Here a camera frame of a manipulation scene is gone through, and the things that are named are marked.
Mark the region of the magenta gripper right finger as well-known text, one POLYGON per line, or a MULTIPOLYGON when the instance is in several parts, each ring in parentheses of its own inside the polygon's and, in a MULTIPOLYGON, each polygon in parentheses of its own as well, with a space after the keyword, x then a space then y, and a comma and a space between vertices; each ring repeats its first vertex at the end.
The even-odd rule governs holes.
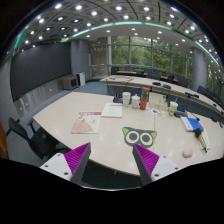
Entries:
POLYGON ((143 185, 148 185, 179 170, 179 167, 167 156, 159 156, 140 145, 133 145, 132 154, 143 185))

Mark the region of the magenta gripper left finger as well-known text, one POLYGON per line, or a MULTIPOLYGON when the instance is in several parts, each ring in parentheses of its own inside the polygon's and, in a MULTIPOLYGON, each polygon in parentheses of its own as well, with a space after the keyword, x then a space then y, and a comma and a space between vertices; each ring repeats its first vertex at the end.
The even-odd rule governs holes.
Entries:
POLYGON ((41 169, 79 185, 90 154, 91 144, 86 143, 66 154, 55 154, 41 169))

